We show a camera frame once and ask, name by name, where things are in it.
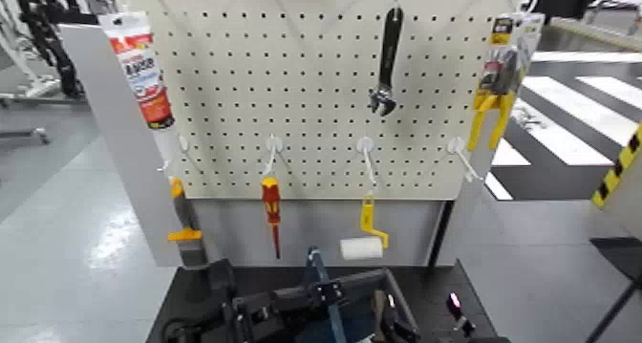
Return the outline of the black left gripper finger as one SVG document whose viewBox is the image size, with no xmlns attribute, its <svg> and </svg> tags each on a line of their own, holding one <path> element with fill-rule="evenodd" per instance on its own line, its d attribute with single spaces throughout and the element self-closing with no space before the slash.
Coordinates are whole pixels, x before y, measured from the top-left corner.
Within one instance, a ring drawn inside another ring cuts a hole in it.
<svg viewBox="0 0 642 343">
<path fill-rule="evenodd" d="M 315 285 L 298 287 L 287 294 L 287 316 L 309 317 L 313 313 Z"/>
<path fill-rule="evenodd" d="M 310 286 L 310 304 L 313 307 L 329 307 L 341 304 L 347 292 L 339 281 L 316 282 Z"/>
</svg>

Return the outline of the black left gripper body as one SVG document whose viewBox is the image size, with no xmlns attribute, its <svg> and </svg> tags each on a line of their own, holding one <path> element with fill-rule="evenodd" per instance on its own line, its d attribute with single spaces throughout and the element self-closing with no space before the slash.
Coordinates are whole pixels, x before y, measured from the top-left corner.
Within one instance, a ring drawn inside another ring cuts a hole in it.
<svg viewBox="0 0 642 343">
<path fill-rule="evenodd" d="M 293 288 L 275 289 L 233 299 L 234 342 L 293 341 L 279 308 L 293 296 Z"/>
</svg>

